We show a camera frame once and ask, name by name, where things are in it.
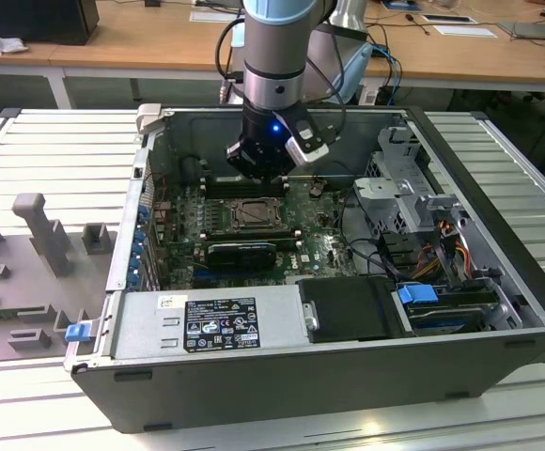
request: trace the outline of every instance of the desk leg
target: desk leg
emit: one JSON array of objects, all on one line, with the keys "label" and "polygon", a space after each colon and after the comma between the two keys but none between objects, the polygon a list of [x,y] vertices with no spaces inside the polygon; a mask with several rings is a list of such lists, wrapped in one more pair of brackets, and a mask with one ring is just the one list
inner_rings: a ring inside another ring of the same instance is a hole
[{"label": "desk leg", "polygon": [[141,101],[143,99],[141,97],[141,89],[139,89],[139,81],[136,78],[131,79],[131,92],[134,101]]},{"label": "desk leg", "polygon": [[64,75],[64,71],[60,68],[52,68],[45,77],[49,81],[49,86],[54,93],[57,108],[60,110],[76,108],[74,99],[71,97],[68,88],[66,87],[66,76]]}]

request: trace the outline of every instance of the metal case side panel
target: metal case side panel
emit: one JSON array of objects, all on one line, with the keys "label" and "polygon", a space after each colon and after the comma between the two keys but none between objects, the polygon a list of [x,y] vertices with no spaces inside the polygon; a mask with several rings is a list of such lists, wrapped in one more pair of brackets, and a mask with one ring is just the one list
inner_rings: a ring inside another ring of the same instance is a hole
[{"label": "metal case side panel", "polygon": [[120,432],[195,428],[478,397],[545,349],[545,334],[533,338],[89,368],[72,378]]}]

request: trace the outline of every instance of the wooden desk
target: wooden desk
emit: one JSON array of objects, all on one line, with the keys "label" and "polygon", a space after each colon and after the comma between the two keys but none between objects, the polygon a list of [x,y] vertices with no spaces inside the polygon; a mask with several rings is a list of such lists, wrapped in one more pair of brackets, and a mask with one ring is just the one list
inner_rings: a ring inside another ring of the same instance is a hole
[{"label": "wooden desk", "polygon": [[[542,8],[523,0],[467,0],[461,4],[502,16],[484,16],[465,6],[458,8],[459,14],[472,16],[480,23],[535,22],[544,19],[539,16],[538,10],[521,14],[521,11]],[[427,4],[423,6],[425,12],[442,14]],[[405,19],[404,14],[383,19],[391,15],[392,13],[388,13],[381,6],[369,8],[367,12],[369,18],[381,17],[379,22],[383,24],[412,24]],[[427,23],[422,18],[418,18],[417,22]],[[498,25],[483,27],[498,38],[443,36],[432,26],[426,26],[430,36],[425,35],[418,26],[385,27],[392,55],[402,64],[402,83],[424,86],[431,80],[469,82],[480,89],[494,89],[492,86],[502,83],[532,84],[543,86],[538,90],[545,90],[545,46],[541,45],[544,41],[535,45],[524,39],[511,40],[510,35]],[[377,42],[384,43],[380,27],[374,26],[370,30]],[[380,71],[386,70],[386,67],[384,61],[373,61],[368,66],[366,75],[378,77]]]},{"label": "wooden desk", "polygon": [[[441,13],[425,2],[421,5],[425,11]],[[0,73],[47,77],[60,108],[73,106],[66,77],[219,79],[213,58],[223,23],[190,22],[191,6],[145,8],[143,2],[120,5],[101,0],[98,8],[100,24],[86,46],[30,43],[27,54],[0,57]],[[539,11],[521,12],[534,8],[541,7],[524,0],[462,0],[457,12],[479,22],[533,22],[541,19]],[[412,24],[404,13],[387,11],[379,3],[371,3],[366,16],[368,22],[380,18],[382,24]],[[442,36],[431,26],[427,27],[431,36],[426,36],[417,26],[387,26],[392,54],[403,67],[401,85],[545,91],[545,47],[526,40],[511,41],[497,25],[486,27],[498,38]],[[372,27],[371,33],[377,42],[384,41],[378,26]],[[380,85],[387,71],[384,60],[372,60],[366,83]]]}]

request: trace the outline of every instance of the black plastic cover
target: black plastic cover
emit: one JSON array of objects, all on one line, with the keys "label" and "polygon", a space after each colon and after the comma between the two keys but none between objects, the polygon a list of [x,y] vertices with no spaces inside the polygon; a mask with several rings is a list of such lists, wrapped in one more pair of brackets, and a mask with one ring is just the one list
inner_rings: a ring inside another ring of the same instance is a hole
[{"label": "black plastic cover", "polygon": [[310,333],[313,343],[404,336],[391,294],[396,287],[385,277],[304,279],[298,286],[319,320],[319,329]]}]

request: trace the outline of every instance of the blue latch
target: blue latch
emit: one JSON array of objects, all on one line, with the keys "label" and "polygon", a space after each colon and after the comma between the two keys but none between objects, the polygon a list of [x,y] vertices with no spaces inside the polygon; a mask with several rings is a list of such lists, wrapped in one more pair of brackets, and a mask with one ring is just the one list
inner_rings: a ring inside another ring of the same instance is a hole
[{"label": "blue latch", "polygon": [[66,341],[72,343],[74,341],[91,341],[90,324],[71,324],[66,329]]},{"label": "blue latch", "polygon": [[437,303],[435,289],[431,285],[405,285],[397,291],[402,303]]}]

